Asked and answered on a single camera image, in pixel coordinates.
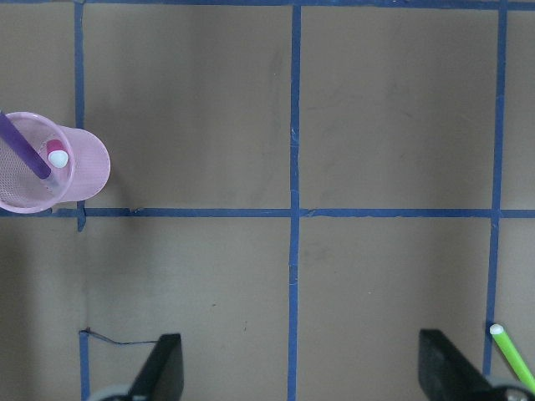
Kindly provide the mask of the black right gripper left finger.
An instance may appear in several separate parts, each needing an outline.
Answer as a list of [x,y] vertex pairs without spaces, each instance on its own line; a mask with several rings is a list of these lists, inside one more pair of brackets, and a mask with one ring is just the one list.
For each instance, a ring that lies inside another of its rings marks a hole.
[[181,335],[161,335],[130,387],[129,400],[178,401],[183,389]]

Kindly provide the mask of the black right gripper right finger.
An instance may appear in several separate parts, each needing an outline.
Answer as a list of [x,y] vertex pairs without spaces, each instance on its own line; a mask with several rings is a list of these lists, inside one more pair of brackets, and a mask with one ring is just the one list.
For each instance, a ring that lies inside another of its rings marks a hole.
[[438,329],[419,332],[418,381],[428,400],[507,400]]

